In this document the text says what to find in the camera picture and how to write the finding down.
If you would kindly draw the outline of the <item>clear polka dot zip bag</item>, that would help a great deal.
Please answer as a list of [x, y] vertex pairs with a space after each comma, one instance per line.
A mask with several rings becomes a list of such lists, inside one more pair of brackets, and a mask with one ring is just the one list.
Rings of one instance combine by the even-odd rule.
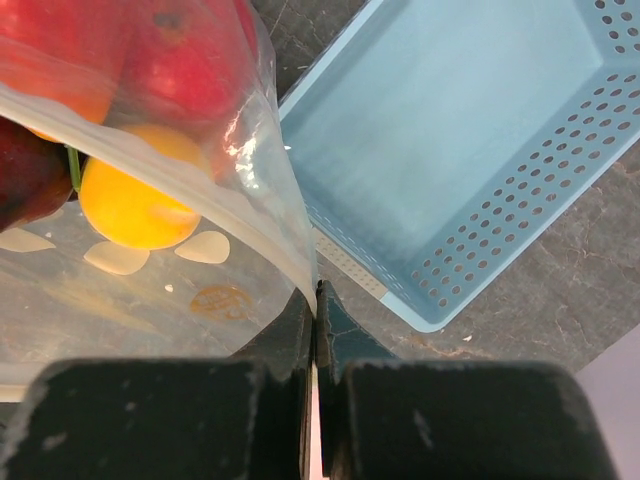
[[226, 355], [316, 279], [249, 2], [2, 3], [4, 402], [61, 360]]

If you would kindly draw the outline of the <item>bright red apple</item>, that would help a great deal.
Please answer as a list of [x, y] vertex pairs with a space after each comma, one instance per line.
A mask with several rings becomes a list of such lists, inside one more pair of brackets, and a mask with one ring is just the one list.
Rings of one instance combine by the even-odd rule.
[[117, 125], [154, 124], [199, 143], [224, 137], [257, 77], [246, 1], [142, 1], [112, 111]]

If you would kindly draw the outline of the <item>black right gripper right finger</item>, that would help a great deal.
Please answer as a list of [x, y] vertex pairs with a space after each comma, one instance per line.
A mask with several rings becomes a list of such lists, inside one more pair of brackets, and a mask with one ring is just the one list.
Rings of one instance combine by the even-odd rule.
[[536, 361], [402, 360], [317, 289], [322, 468], [332, 479], [613, 479], [589, 401]]

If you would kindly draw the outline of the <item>yellow lemon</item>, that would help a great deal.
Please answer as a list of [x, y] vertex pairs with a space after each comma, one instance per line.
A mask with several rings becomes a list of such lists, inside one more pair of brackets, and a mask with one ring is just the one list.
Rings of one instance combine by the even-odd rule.
[[177, 245], [201, 221], [199, 213], [181, 202], [94, 157], [84, 166], [79, 203], [94, 230], [134, 249]]

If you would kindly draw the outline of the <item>light blue perforated basket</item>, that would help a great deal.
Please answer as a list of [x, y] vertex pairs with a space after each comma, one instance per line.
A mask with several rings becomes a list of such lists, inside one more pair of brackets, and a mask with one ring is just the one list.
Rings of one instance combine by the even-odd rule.
[[447, 325], [639, 137], [635, 1], [370, 1], [280, 106], [309, 214]]

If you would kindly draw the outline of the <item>dark red apple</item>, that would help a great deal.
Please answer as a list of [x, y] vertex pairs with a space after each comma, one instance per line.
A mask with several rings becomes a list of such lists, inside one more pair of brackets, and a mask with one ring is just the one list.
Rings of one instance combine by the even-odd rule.
[[67, 148], [1, 119], [1, 229], [59, 210], [73, 195]]

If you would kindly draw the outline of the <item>orange tangerine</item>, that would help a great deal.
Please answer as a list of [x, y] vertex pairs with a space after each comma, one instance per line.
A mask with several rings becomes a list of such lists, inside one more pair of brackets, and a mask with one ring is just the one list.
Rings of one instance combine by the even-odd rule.
[[115, 100], [138, 6], [2, 2], [2, 116], [45, 140], [92, 146]]

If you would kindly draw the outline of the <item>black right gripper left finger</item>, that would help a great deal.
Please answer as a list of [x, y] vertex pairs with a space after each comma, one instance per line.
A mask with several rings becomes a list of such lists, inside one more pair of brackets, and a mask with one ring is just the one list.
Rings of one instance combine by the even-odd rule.
[[312, 314], [300, 293], [226, 358], [72, 359], [29, 386], [5, 479], [305, 479]]

